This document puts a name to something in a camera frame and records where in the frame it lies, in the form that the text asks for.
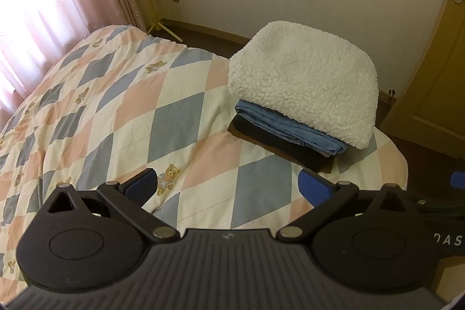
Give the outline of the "cream fleece vest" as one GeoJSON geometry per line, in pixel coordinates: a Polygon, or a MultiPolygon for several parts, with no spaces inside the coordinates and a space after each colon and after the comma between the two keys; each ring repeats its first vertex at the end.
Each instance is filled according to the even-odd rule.
{"type": "Polygon", "coordinates": [[[269,22],[230,58],[228,89],[357,149],[371,140],[376,68],[367,53],[329,32],[269,22]]]}

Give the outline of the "wooden door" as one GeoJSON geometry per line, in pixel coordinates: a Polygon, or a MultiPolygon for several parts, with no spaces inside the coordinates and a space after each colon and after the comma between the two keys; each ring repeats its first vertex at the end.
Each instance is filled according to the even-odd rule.
{"type": "Polygon", "coordinates": [[[423,59],[380,129],[464,157],[464,1],[443,1],[423,59]]]}

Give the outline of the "folded blue jeans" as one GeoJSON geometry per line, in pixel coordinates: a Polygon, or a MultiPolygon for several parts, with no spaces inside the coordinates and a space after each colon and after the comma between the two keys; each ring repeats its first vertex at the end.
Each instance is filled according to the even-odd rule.
{"type": "Polygon", "coordinates": [[[344,153],[348,148],[348,145],[339,139],[261,105],[239,100],[235,110],[237,115],[256,127],[266,130],[285,141],[316,149],[324,155],[338,155],[344,153]]]}

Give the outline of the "checkered pastel quilt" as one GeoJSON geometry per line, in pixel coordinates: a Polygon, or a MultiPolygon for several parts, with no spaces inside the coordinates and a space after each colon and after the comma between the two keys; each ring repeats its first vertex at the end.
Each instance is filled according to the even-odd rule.
{"type": "Polygon", "coordinates": [[[187,228],[276,231],[311,206],[300,167],[228,132],[228,61],[130,26],[102,28],[46,74],[1,129],[1,301],[26,284],[18,241],[62,183],[92,190],[146,168],[146,211],[187,228]]]}

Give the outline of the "folded brown garment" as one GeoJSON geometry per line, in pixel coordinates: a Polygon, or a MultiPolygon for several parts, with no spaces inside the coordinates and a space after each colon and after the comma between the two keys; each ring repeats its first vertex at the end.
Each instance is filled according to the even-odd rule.
{"type": "Polygon", "coordinates": [[[292,150],[291,152],[279,149],[278,147],[267,145],[261,141],[257,141],[249,136],[244,135],[232,124],[228,126],[228,132],[238,139],[243,139],[244,141],[250,142],[253,145],[260,146],[263,149],[274,153],[278,157],[282,157],[314,172],[323,172],[329,174],[332,171],[334,158],[324,157],[320,153],[316,153],[310,148],[303,148],[303,151],[292,150]]]}

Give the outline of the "folded black garment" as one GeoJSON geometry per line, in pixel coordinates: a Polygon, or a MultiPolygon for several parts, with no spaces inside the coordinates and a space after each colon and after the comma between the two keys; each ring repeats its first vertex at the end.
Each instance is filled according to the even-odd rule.
{"type": "Polygon", "coordinates": [[[283,150],[291,152],[292,150],[303,151],[303,148],[310,148],[314,150],[316,153],[319,153],[317,150],[313,149],[312,147],[300,146],[290,141],[286,141],[281,137],[275,136],[271,134],[269,131],[263,130],[260,127],[253,125],[252,123],[245,120],[241,116],[234,116],[230,124],[232,124],[238,131],[240,131],[244,135],[249,136],[257,141],[261,141],[267,145],[278,147],[279,149],[283,149],[283,150]]]}

